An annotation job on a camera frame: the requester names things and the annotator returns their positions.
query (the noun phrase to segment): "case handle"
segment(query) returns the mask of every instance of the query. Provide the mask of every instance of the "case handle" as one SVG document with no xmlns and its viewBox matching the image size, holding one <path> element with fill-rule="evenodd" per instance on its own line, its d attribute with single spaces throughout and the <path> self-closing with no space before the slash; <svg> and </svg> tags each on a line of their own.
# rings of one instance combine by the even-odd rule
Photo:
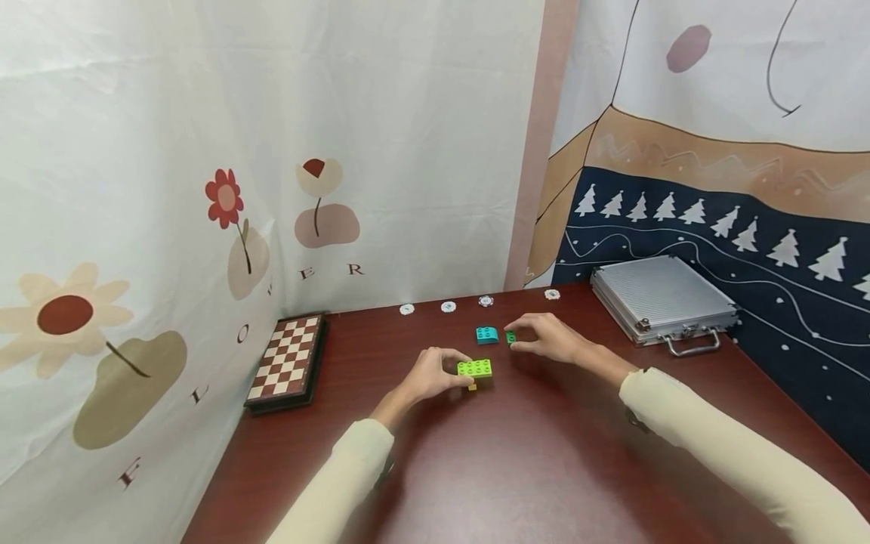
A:
<svg viewBox="0 0 870 544">
<path fill-rule="evenodd" d="M 691 355 L 701 355 L 702 353 L 715 352 L 719 349 L 721 342 L 719 342 L 719 334 L 716 332 L 714 328 L 704 327 L 704 330 L 712 334 L 713 336 L 713 344 L 711 346 L 698 346 L 693 347 L 682 352 L 678 352 L 676 348 L 673 347 L 673 339 L 670 334 L 665 335 L 662 339 L 667 342 L 667 351 L 671 352 L 671 355 L 674 357 L 689 357 Z"/>
</svg>

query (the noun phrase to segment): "teal lego brick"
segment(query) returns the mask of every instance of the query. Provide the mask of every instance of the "teal lego brick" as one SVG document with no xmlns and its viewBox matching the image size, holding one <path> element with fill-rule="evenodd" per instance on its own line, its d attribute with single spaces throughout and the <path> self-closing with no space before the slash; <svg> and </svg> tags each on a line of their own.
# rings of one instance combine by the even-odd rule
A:
<svg viewBox="0 0 870 544">
<path fill-rule="evenodd" d="M 492 326 L 479 326 L 478 327 L 478 344 L 480 346 L 484 344 L 498 344 L 499 342 L 499 332 L 495 330 L 495 327 Z"/>
</svg>

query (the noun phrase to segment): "flower stem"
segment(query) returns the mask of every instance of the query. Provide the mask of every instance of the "flower stem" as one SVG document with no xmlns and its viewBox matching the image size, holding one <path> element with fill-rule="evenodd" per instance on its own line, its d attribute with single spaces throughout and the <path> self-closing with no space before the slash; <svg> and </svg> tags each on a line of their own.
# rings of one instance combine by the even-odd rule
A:
<svg viewBox="0 0 870 544">
<path fill-rule="evenodd" d="M 124 357 L 124 356 L 121 354 L 121 352 L 119 352 L 119 351 L 117 350 L 117 348 L 114 347 L 110 342 L 106 342 L 106 347 L 108 347 L 108 348 L 111 350 L 112 353 L 115 353 L 115 355 L 116 355 L 119 359 L 121 359 L 123 362 L 127 363 L 127 365 L 129 365 L 130 368 L 133 369 L 133 372 L 134 372 L 134 373 L 136 373 L 136 374 L 142 376 L 143 378 L 150 378 L 150 377 L 151 377 L 151 376 L 149 376 L 148 374 L 146 374 L 146 373 L 142 372 L 141 370 L 139 370 L 139 369 L 136 367 L 136 365 L 134 365 L 133 363 L 130 362 L 129 359 L 127 359 L 126 357 Z"/>
<path fill-rule="evenodd" d="M 244 249 L 244 260 L 248 263 L 248 274 L 251 274 L 251 257 L 248 255 L 248 246 L 244 243 L 244 236 L 242 236 L 242 227 L 238 226 L 236 223 L 236 229 L 238 230 L 238 237 L 242 240 L 242 249 Z"/>
<path fill-rule="evenodd" d="M 320 209 L 320 201 L 322 198 L 318 198 L 318 205 L 314 206 L 314 234 L 320 238 L 320 230 L 318 229 L 318 210 Z"/>
</svg>

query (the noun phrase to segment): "checkered pattern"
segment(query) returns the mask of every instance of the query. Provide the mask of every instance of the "checkered pattern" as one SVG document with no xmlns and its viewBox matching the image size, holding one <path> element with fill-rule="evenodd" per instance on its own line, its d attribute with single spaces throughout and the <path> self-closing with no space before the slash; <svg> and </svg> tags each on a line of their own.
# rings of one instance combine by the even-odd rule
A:
<svg viewBox="0 0 870 544">
<path fill-rule="evenodd" d="M 248 400 L 301 393 L 322 316 L 279 321 L 257 369 Z"/>
</svg>

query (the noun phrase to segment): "left hand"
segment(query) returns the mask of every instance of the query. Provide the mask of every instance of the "left hand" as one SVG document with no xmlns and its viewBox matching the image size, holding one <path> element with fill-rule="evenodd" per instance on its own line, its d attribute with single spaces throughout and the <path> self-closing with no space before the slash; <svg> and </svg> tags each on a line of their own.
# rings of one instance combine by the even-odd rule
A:
<svg viewBox="0 0 870 544">
<path fill-rule="evenodd" d="M 430 399 L 452 387 L 468 387 L 474 383 L 471 376 L 457 376 L 444 370 L 445 361 L 469 361 L 471 357 L 449 347 L 430 347 L 420 352 L 414 367 L 405 376 L 399 388 L 415 401 Z"/>
</svg>

